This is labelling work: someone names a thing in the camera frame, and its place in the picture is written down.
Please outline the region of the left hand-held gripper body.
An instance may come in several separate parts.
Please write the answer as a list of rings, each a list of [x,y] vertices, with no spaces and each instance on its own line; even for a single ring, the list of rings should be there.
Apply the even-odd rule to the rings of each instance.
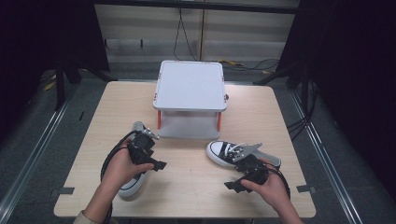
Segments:
[[[152,159],[151,156],[154,153],[152,150],[155,145],[154,140],[158,140],[159,137],[149,129],[131,131],[130,137],[132,141],[128,143],[127,148],[133,164],[152,163],[156,165],[158,161]]]

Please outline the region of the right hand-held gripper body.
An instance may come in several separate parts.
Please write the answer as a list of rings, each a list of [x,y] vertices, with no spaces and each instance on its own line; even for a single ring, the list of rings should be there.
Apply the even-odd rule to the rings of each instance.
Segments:
[[[243,173],[245,179],[260,185],[266,182],[268,171],[265,163],[259,160],[253,152],[261,146],[262,143],[243,146],[232,158],[237,172]]]

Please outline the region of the black and white canvas shoe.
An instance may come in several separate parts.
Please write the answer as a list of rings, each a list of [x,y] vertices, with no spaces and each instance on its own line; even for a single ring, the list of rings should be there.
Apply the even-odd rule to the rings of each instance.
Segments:
[[[206,147],[206,155],[214,163],[223,167],[243,168],[265,167],[267,164],[279,168],[281,159],[260,151],[262,143],[248,145],[226,141],[212,141]]]
[[[144,131],[145,129],[146,127],[141,121],[136,121],[132,127],[133,131]],[[143,185],[146,176],[146,174],[138,174],[134,176],[128,183],[126,183],[119,189],[119,196],[121,198],[128,198],[137,193]]]

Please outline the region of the white two-tier shoe rack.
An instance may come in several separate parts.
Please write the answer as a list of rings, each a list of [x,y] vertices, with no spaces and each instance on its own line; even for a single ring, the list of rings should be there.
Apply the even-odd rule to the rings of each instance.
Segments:
[[[227,94],[220,63],[163,61],[153,107],[162,138],[217,139]]]

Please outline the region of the person's right hand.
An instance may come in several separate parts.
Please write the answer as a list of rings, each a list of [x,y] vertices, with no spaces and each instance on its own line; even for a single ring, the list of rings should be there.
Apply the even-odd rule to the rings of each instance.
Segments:
[[[288,193],[285,190],[284,183],[278,175],[270,173],[266,182],[262,185],[246,179],[243,179],[241,184],[244,187],[257,192],[274,208],[281,218],[285,218],[292,213],[293,206],[290,202]]]

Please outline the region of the person's left hand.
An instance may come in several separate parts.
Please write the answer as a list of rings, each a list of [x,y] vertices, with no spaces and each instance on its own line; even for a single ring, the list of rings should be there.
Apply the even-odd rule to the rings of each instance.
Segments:
[[[114,197],[119,189],[129,182],[135,175],[151,170],[152,163],[133,164],[127,145],[131,142],[128,138],[120,145],[120,150],[110,160],[99,189],[106,196]]]

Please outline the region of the grey tape piece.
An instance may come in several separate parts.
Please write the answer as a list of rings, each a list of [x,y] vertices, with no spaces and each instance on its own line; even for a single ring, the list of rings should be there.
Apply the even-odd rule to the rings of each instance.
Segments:
[[[61,188],[58,188],[58,189],[53,189],[51,191],[51,193],[50,193],[50,196],[51,197],[56,197],[56,196],[63,195],[63,194],[72,195],[74,193],[74,190],[75,190],[74,188],[61,187]]]
[[[314,187],[308,186],[308,185],[303,185],[303,186],[297,186],[296,187],[299,193],[302,192],[309,192],[310,194],[316,193],[316,189]]]

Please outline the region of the black metal stand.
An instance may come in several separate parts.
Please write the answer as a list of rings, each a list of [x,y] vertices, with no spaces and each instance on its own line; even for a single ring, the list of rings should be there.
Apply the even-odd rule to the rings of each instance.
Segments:
[[[82,65],[82,61],[75,59],[60,58],[56,63],[56,68],[55,68],[56,93],[57,93],[57,103],[55,107],[56,111],[60,111],[66,101],[64,78],[67,77],[69,82],[72,84],[79,84],[81,81],[81,75],[79,74],[78,71],[78,65]]]

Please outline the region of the yellow floor tape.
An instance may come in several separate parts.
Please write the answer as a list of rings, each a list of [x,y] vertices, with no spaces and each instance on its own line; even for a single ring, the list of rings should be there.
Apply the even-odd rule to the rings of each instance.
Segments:
[[[244,65],[242,63],[238,63],[238,62],[234,62],[234,61],[229,61],[229,60],[223,60],[223,59],[219,59],[217,60],[218,63],[226,63],[230,66],[236,66],[236,67],[244,67]]]

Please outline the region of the black curtain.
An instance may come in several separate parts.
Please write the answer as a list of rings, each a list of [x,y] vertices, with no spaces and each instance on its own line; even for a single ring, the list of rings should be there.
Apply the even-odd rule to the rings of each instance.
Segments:
[[[279,65],[296,62],[396,201],[396,0],[300,0]]]
[[[93,0],[0,0],[0,136],[57,64],[72,83],[109,69]]]

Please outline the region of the metal floor rail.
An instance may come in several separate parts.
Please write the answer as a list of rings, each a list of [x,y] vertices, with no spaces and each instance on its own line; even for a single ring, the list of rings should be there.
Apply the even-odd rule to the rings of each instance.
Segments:
[[[304,121],[304,127],[307,131],[307,134],[311,140],[311,143],[314,146],[315,151],[318,154],[318,158],[324,168],[324,171],[329,178],[329,181],[332,185],[332,189],[342,206],[344,213],[346,214],[346,218],[349,224],[363,224],[360,214],[357,211],[357,208],[351,199],[347,189],[342,182],[339,174],[335,170],[335,167],[332,163],[332,160],[323,145],[321,138],[316,130],[315,125],[312,121],[307,119],[307,114],[303,110],[302,100],[296,91],[291,91],[290,96],[292,101],[297,109],[297,112],[301,119]]]
[[[73,87],[67,91],[60,105],[55,91],[41,92],[0,146],[0,224],[12,216],[76,90]]]

